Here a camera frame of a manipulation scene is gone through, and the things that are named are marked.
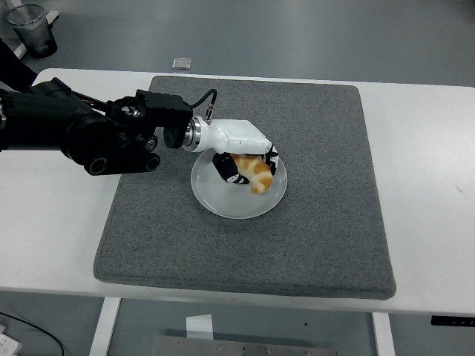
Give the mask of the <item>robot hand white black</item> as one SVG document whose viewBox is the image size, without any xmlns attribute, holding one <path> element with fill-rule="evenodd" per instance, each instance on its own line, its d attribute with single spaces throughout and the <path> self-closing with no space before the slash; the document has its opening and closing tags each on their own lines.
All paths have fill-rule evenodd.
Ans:
<svg viewBox="0 0 475 356">
<path fill-rule="evenodd" d="M 206 122 L 193 118 L 193 138 L 189 149 L 212 149 L 212 163 L 220 177 L 234 184 L 256 184 L 254 191 L 265 191 L 277 171 L 277 149 L 251 122 L 217 119 Z"/>
</svg>

